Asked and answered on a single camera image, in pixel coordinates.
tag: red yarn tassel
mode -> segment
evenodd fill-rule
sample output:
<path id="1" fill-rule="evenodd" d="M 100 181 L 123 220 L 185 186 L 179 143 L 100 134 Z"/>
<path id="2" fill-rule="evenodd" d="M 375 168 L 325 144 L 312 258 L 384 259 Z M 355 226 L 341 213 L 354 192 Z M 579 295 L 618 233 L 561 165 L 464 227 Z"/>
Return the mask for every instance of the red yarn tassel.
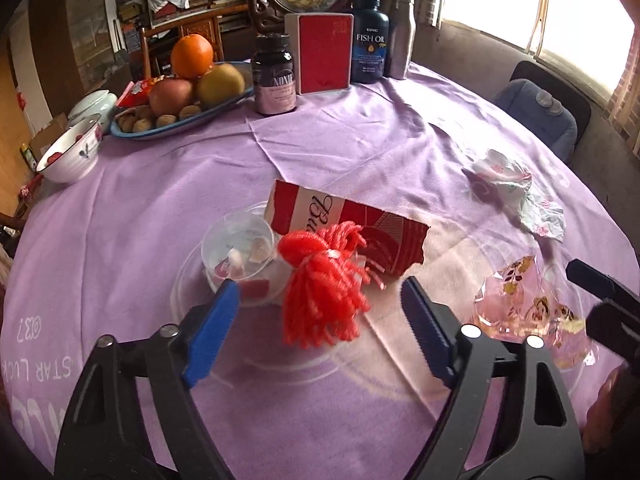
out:
<path id="1" fill-rule="evenodd" d="M 302 348 L 352 341 L 360 335 L 355 316 L 370 309 L 361 282 L 380 279 L 358 266 L 353 253 L 367 242 L 355 222 L 335 224 L 317 233 L 284 235 L 278 251 L 294 267 L 284 299 L 284 340 Z"/>

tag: yellow pear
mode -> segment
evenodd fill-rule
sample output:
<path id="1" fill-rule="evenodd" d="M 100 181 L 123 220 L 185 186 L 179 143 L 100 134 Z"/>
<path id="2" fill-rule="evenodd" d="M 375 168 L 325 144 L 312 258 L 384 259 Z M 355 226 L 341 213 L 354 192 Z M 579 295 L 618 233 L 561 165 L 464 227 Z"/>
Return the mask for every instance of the yellow pear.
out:
<path id="1" fill-rule="evenodd" d="M 244 77 L 233 65 L 216 64 L 198 82 L 196 94 L 206 107 L 214 107 L 244 92 Z"/>

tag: black bottle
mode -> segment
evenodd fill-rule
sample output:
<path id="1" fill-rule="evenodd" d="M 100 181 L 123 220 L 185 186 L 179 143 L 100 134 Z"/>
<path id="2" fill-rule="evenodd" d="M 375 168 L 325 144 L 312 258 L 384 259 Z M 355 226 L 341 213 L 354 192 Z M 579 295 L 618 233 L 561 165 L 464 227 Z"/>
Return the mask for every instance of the black bottle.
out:
<path id="1" fill-rule="evenodd" d="M 351 82 L 373 83 L 383 76 L 389 19 L 378 10 L 380 0 L 351 0 L 353 50 Z"/>
<path id="2" fill-rule="evenodd" d="M 255 110 L 264 116 L 296 109 L 296 80 L 288 34 L 265 34 L 257 38 L 258 52 L 251 60 Z"/>

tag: blue gripper pad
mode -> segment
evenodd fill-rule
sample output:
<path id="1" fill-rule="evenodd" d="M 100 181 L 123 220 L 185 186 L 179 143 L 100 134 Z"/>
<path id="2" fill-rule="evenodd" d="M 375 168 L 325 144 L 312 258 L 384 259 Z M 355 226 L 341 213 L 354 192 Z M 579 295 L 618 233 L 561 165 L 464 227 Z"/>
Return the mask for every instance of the blue gripper pad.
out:
<path id="1" fill-rule="evenodd" d="M 209 375 L 226 334 L 238 313 L 240 291 L 235 282 L 225 282 L 213 300 L 207 317 L 187 341 L 188 360 L 182 378 L 188 388 Z"/>
<path id="2" fill-rule="evenodd" d="M 429 370 L 434 377 L 442 380 L 447 388 L 452 388 L 456 379 L 456 371 L 452 367 L 455 333 L 460 328 L 460 323 L 449 307 L 431 303 L 413 276 L 404 280 L 400 300 L 404 315 L 420 345 Z M 447 309 L 448 312 L 434 312 L 432 309 L 436 308 Z M 439 318 L 443 315 L 448 326 L 441 326 L 439 323 Z"/>

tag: pink label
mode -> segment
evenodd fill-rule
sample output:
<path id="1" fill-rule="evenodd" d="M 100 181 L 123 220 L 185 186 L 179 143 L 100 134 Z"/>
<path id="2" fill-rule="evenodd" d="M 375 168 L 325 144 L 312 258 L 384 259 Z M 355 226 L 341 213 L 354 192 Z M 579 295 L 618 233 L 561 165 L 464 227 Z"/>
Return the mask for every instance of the pink label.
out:
<path id="1" fill-rule="evenodd" d="M 255 86 L 255 108 L 261 114 L 275 115 L 289 112 L 296 107 L 296 84 L 280 86 Z"/>

